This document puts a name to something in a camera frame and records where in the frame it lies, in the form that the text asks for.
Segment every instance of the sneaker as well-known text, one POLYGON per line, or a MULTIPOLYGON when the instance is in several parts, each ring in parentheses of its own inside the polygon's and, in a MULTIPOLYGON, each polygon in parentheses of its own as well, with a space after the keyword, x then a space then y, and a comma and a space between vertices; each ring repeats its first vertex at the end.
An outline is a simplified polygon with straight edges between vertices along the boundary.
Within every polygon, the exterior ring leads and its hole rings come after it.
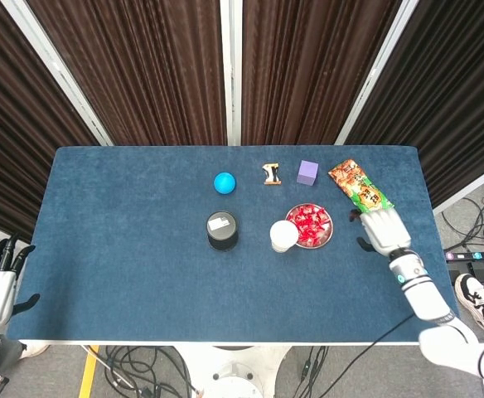
POLYGON ((27 347, 21 353, 21 357, 19 359, 37 357, 45 352, 45 350, 49 347, 47 344, 41 344, 38 342, 21 342, 27 347))
POLYGON ((461 274, 454 284, 456 296, 463 307, 484 330, 484 286, 470 274, 461 274))

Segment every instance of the bowl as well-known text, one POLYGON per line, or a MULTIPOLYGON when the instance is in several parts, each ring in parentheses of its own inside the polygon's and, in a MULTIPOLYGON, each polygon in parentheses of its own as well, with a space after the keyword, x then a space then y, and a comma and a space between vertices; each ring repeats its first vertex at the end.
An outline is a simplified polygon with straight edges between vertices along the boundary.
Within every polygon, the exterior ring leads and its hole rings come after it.
POLYGON ((332 237, 332 218, 322 206, 315 203, 302 203, 292 207, 286 215, 286 220, 293 222, 298 228, 299 240, 296 245, 303 249, 319 249, 332 237), (305 235, 306 231, 312 231, 316 238, 303 240, 302 235, 305 235))

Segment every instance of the brown curtain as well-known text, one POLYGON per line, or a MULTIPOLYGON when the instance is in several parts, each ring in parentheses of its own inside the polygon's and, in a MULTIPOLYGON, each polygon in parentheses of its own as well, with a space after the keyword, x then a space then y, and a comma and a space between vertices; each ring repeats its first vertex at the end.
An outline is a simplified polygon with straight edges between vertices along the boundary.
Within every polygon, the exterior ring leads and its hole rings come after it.
POLYGON ((484 2, 421 0, 346 143, 414 145, 434 206, 484 173, 484 2))
POLYGON ((242 143, 334 143, 399 4, 244 1, 242 143))
POLYGON ((116 144, 226 144, 219 0, 28 3, 116 144))
POLYGON ((0 229, 30 240, 56 149, 96 145, 0 5, 0 229))

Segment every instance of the chip bag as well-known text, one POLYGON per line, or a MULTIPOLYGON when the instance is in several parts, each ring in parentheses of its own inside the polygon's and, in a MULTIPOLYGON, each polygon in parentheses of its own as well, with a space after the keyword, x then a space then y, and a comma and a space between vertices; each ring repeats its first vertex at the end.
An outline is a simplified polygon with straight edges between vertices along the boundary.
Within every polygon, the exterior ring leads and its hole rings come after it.
POLYGON ((362 213, 394 206, 352 159, 338 164, 328 174, 362 213))

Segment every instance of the paper cup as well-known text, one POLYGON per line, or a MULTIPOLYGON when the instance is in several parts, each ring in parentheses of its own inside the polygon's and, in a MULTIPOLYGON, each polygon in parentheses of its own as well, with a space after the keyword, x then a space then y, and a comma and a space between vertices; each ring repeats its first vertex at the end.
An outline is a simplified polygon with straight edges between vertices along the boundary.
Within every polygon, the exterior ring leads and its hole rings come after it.
POLYGON ((284 253, 298 242, 299 231, 291 221, 281 220, 272 225, 269 237, 272 240, 272 248, 278 253, 284 253))

